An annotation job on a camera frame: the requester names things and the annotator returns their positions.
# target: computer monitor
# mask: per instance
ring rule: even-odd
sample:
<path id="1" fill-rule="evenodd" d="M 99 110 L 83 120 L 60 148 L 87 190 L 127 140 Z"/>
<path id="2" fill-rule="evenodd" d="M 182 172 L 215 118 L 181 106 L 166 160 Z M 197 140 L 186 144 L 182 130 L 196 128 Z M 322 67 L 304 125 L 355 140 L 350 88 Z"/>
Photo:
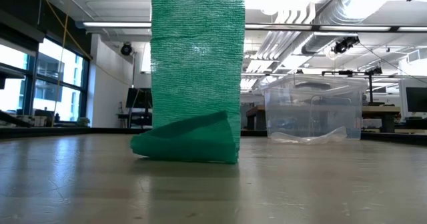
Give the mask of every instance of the computer monitor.
<path id="1" fill-rule="evenodd" d="M 127 91 L 127 108 L 151 108 L 153 98 L 149 88 L 129 88 Z"/>
<path id="2" fill-rule="evenodd" d="M 427 88 L 407 87 L 406 100 L 409 112 L 427 112 Z"/>

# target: fluorescent light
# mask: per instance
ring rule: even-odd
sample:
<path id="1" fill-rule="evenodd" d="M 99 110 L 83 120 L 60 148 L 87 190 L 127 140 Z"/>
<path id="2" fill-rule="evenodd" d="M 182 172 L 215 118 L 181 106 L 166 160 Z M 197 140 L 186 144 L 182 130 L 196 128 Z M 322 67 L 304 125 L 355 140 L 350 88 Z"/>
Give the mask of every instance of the fluorescent light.
<path id="1" fill-rule="evenodd" d="M 246 24 L 245 25 L 246 30 L 250 30 L 250 29 L 265 29 L 265 30 L 311 30 L 312 26 L 311 25 L 288 25 L 288 24 L 265 24 L 265 23 L 260 23 L 260 24 Z"/>
<path id="2" fill-rule="evenodd" d="M 376 27 L 376 26 L 321 26 L 322 31 L 389 31 L 390 27 Z"/>
<path id="3" fill-rule="evenodd" d="M 151 23 L 123 23 L 123 22 L 83 22 L 85 27 L 99 27 L 99 28 L 151 28 Z"/>
<path id="4" fill-rule="evenodd" d="M 323 32 L 315 32 L 314 35 L 316 36 L 331 36 L 331 37 L 357 37 L 357 33 L 339 33 L 339 32 L 330 32 L 330 33 L 323 33 Z"/>
<path id="5" fill-rule="evenodd" d="M 263 73 L 242 73 L 242 76 L 252 76 L 252 77 L 257 77 L 257 76 L 264 76 L 266 74 Z"/>
<path id="6" fill-rule="evenodd" d="M 427 27 L 399 27 L 398 31 L 427 31 Z"/>

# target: folded green mesh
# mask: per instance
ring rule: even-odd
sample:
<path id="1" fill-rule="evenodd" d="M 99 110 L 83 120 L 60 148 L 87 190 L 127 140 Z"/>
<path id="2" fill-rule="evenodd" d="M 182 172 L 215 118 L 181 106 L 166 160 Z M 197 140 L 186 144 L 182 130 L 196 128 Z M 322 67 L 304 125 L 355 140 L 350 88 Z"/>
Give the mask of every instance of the folded green mesh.
<path id="1" fill-rule="evenodd" d="M 133 151 L 156 159 L 237 162 L 244 0 L 151 4 L 154 130 L 135 137 Z M 179 134 L 181 125 L 188 127 Z"/>

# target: table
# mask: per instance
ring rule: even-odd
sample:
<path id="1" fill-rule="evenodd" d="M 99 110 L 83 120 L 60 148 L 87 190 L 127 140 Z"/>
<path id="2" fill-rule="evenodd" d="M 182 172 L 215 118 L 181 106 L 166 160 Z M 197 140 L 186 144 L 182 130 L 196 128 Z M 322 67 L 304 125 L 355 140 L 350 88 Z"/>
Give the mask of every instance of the table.
<path id="1" fill-rule="evenodd" d="M 152 121 L 153 115 L 149 112 L 147 112 L 147 113 L 145 111 L 133 112 L 132 117 L 144 117 L 144 118 L 143 119 L 142 118 L 140 118 L 140 119 L 133 119 L 132 118 L 131 123 L 129 122 L 129 114 L 116 114 L 116 115 L 120 120 L 120 127 L 121 128 L 131 128 L 132 123 L 137 124 L 137 125 L 141 125 L 141 126 L 153 125 L 152 124 L 153 123 L 153 121 Z"/>
<path id="2" fill-rule="evenodd" d="M 307 107 L 296 107 L 289 106 L 286 108 L 295 110 L 307 110 Z M 336 108 L 350 108 L 346 106 L 336 106 Z M 324 109 L 324 111 L 330 111 L 330 106 L 317 106 L 316 109 Z M 362 116 L 363 117 L 379 117 L 382 120 L 382 133 L 394 133 L 394 116 L 400 113 L 400 107 L 374 107 L 374 106 L 363 106 Z M 248 130 L 266 130 L 266 107 L 264 105 L 257 105 L 252 107 L 246 112 L 248 118 Z"/>
<path id="3" fill-rule="evenodd" d="M 400 113 L 400 107 L 362 107 L 363 118 L 381 118 L 380 132 L 394 133 L 394 116 Z"/>
<path id="4" fill-rule="evenodd" d="M 149 161 L 133 135 L 0 140 L 12 223 L 425 223 L 427 149 L 242 138 L 238 165 Z"/>

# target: window frame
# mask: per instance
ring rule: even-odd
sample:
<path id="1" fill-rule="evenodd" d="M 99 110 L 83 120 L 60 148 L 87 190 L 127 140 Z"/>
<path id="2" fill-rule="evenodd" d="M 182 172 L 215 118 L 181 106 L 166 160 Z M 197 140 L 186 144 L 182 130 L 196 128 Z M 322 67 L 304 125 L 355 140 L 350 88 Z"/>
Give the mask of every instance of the window frame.
<path id="1" fill-rule="evenodd" d="M 56 45 L 58 42 L 54 40 L 54 38 L 50 38 L 49 36 L 45 37 L 46 40 L 49 40 L 53 42 Z M 65 48 L 66 50 L 76 54 L 76 59 L 81 58 L 83 60 L 83 67 L 82 67 L 82 76 L 81 76 L 81 87 L 77 85 L 73 85 L 70 83 L 66 83 L 64 81 L 59 80 L 59 85 L 62 87 L 67 87 L 70 89 L 74 89 L 80 92 L 79 97 L 79 117 L 85 117 L 86 116 L 86 110 L 87 110 L 87 89 L 88 89 L 88 77 L 89 77 L 89 60 L 86 57 L 82 57 L 81 54 L 74 50 L 70 50 L 68 48 Z M 1 66 L 5 66 L 7 68 L 13 69 L 17 72 L 20 72 L 24 74 L 25 76 L 25 89 L 24 89 L 24 95 L 23 95 L 23 114 L 24 115 L 32 115 L 33 114 L 33 105 L 34 105 L 34 98 L 35 98 L 35 89 L 36 89 L 36 81 L 45 81 L 47 83 L 51 83 L 54 85 L 58 84 L 58 80 L 52 77 L 48 77 L 45 75 L 41 75 L 37 73 L 38 68 L 38 58 L 39 58 L 39 46 L 37 48 L 37 52 L 35 53 L 35 57 L 27 54 L 27 69 L 20 69 L 18 67 L 13 67 L 8 64 L 0 63 Z M 77 122 L 77 120 L 74 121 L 60 121 L 60 122 L 66 122 L 66 123 L 73 123 Z"/>

